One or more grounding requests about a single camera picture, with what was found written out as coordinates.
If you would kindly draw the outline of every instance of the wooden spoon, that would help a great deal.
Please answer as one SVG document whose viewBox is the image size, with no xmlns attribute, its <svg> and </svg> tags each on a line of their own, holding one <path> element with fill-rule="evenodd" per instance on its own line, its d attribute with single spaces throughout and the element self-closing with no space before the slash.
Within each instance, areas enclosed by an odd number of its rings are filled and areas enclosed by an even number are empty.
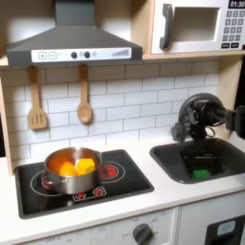
<svg viewBox="0 0 245 245">
<path fill-rule="evenodd" d="M 78 118 L 82 123 L 89 123 L 92 119 L 92 110 L 88 103 L 88 66 L 80 65 L 80 105 Z"/>
<path fill-rule="evenodd" d="M 31 129 L 45 128 L 47 126 L 47 117 L 45 112 L 40 107 L 39 93 L 38 93 L 38 69 L 35 66 L 28 68 L 29 77 L 31 81 L 31 92 L 33 100 L 33 108 L 28 115 L 28 123 Z"/>
</svg>

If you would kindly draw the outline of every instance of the pot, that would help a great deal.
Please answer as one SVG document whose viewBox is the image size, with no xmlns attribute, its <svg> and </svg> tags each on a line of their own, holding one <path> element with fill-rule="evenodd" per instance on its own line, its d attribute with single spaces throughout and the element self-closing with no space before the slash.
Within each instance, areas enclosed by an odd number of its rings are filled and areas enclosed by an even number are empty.
<svg viewBox="0 0 245 245">
<path fill-rule="evenodd" d="M 80 176 L 61 176 L 60 167 L 65 162 L 76 163 L 82 158 L 93 159 L 96 169 Z M 88 148 L 64 148 L 49 155 L 45 160 L 46 175 L 51 189 L 63 194 L 78 194 L 95 188 L 99 181 L 100 153 Z"/>
</svg>

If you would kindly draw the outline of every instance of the digital clock display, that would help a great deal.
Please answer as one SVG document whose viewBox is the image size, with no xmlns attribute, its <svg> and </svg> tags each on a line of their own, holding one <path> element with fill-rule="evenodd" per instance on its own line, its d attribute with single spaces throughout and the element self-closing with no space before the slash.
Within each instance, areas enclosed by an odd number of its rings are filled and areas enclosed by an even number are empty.
<svg viewBox="0 0 245 245">
<path fill-rule="evenodd" d="M 229 9 L 245 9 L 245 0 L 230 0 Z"/>
</svg>

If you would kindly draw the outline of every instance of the oven knob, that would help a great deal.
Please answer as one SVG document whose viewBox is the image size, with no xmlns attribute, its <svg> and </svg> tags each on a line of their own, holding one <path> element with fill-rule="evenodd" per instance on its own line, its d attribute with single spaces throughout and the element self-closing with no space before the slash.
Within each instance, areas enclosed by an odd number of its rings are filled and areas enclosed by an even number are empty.
<svg viewBox="0 0 245 245">
<path fill-rule="evenodd" d="M 138 245 L 145 245 L 153 236 L 153 232 L 147 224 L 141 224 L 134 229 L 133 236 Z"/>
</svg>

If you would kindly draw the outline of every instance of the stovetop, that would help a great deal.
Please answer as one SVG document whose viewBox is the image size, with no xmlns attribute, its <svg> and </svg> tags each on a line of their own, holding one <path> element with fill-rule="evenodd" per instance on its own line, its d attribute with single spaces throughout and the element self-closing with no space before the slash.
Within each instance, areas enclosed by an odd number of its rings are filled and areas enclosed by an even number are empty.
<svg viewBox="0 0 245 245">
<path fill-rule="evenodd" d="M 117 200 L 154 190 L 126 151 L 102 153 L 100 183 L 95 189 L 77 195 L 52 190 L 45 176 L 44 163 L 15 169 L 19 216 L 33 218 Z"/>
</svg>

